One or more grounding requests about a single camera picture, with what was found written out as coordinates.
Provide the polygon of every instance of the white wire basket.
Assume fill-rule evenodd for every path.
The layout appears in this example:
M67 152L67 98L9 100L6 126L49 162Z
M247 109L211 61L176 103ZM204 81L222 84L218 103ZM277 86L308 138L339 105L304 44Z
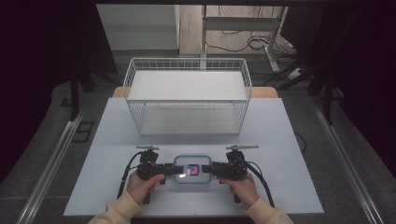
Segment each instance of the white wire basket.
M133 58L123 91L141 135L238 135L251 80L244 59Z

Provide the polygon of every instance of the controller grip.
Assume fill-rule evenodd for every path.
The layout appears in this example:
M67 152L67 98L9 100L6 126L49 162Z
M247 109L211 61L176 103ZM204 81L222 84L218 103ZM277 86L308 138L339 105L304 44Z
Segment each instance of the controller grip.
M150 193L146 194L145 199L143 199L143 204L149 204L149 196L150 196Z
M233 196L233 201L235 203L241 203L241 200L239 199L239 197L236 194Z

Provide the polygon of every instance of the beige sleeve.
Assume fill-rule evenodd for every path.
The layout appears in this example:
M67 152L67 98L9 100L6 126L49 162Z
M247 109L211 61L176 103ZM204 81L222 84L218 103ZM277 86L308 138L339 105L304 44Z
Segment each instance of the beige sleeve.
M89 224L130 223L142 207L125 190L115 201L107 204L107 211L94 217Z
M293 223L283 210L271 207L262 198L249 207L247 214L256 224Z

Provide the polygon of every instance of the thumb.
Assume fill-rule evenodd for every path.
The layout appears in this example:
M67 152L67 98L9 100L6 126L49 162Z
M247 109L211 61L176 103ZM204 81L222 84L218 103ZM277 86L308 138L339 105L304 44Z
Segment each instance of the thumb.
M151 188L151 186L162 181L163 179L165 179L165 175L155 175L152 178L146 180L144 182L144 185L145 185L146 189L149 189L149 188Z

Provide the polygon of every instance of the hand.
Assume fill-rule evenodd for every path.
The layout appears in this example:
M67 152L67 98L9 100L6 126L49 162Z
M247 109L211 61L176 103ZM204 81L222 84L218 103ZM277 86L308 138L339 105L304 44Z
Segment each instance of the hand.
M146 195L154 191L155 184L162 181L165 175L155 175L154 177L144 181L134 172L129 176L128 186L126 190L138 204L143 203Z
M254 185L253 176L251 174L247 174L241 180L232 181L219 176L218 180L221 183L230 186L231 194L236 194L238 196L238 198L241 200L242 206L246 210L248 210L249 207L257 202L257 200L260 198L256 191L256 186Z

